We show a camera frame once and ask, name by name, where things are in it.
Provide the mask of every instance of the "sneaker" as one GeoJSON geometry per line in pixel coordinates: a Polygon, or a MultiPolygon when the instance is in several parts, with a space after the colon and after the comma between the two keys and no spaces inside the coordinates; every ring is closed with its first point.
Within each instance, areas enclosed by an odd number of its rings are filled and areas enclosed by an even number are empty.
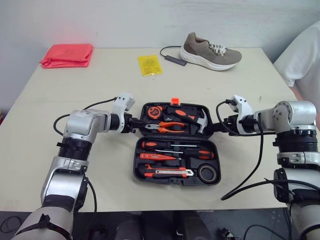
{"type": "Polygon", "coordinates": [[[238,51],[210,44],[208,40],[199,38],[191,32],[181,47],[180,57],[192,64],[215,71],[224,71],[234,67],[241,60],[242,55],[238,51]]]}

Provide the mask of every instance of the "yellow packet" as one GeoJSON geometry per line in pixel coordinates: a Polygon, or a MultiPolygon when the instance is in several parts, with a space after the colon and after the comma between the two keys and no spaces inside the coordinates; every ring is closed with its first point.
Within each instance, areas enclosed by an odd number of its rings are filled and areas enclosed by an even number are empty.
{"type": "Polygon", "coordinates": [[[162,69],[156,55],[139,56],[138,62],[143,76],[162,74],[162,69]]]}

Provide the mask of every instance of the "beige table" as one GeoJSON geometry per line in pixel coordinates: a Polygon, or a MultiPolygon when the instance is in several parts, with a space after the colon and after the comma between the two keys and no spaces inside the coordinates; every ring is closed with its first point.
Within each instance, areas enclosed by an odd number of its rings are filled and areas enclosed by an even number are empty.
{"type": "MultiPolygon", "coordinates": [[[[158,49],[95,49],[88,68],[42,69],[38,66],[0,126],[0,211],[34,211],[41,206],[40,192],[61,136],[53,131],[60,115],[98,101],[129,92],[136,100],[130,113],[136,117],[144,103],[170,101],[205,105],[217,122],[216,105],[237,94],[254,110],[273,107],[281,100],[295,99],[260,48],[241,48],[241,62],[217,72],[187,64],[185,67],[159,58],[163,74],[144,77],[138,56],[158,54],[158,49]]],[[[111,110],[111,104],[97,106],[111,110]]],[[[234,113],[228,106],[221,115],[234,113]]],[[[66,121],[58,128],[62,131],[66,121]]],[[[221,201],[220,197],[242,181],[256,165],[259,137],[230,137],[215,133],[222,179],[216,186],[186,187],[145,183],[135,179],[133,154],[141,134],[100,133],[92,147],[87,176],[95,187],[98,211],[217,210],[283,207],[264,185],[221,201]]],[[[279,168],[272,146],[274,136],[265,136],[260,168],[249,184],[272,179],[279,168]]],[[[89,190],[83,212],[93,210],[89,190]]]]}

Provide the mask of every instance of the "orange pliers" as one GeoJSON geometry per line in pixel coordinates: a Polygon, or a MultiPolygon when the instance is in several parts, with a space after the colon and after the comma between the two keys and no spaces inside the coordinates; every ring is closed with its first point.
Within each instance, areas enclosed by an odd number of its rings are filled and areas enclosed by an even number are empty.
{"type": "Polygon", "coordinates": [[[149,130],[156,129],[159,133],[184,133],[184,130],[175,131],[175,130],[169,130],[168,127],[172,126],[181,126],[185,127],[185,124],[183,122],[177,122],[177,121],[161,121],[158,124],[146,124],[144,127],[149,130]]]}

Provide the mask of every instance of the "folded red towel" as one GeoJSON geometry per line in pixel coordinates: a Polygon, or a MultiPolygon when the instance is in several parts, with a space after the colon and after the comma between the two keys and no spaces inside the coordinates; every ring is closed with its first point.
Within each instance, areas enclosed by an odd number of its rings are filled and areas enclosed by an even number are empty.
{"type": "Polygon", "coordinates": [[[92,51],[91,44],[57,44],[40,63],[44,69],[88,67],[92,51]]]}

